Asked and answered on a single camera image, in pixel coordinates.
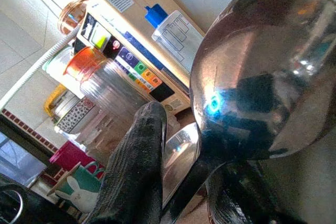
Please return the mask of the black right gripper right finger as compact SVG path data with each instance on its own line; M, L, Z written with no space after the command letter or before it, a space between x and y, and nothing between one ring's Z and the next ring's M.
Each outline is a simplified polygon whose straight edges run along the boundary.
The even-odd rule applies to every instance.
M222 165L206 180L210 223L304 223L281 211L258 169L248 162Z

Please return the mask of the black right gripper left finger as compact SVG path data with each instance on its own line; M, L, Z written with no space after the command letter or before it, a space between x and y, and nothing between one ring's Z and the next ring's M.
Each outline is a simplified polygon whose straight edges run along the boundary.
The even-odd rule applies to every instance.
M159 223L167 117L162 104L141 106L110 155L87 223Z

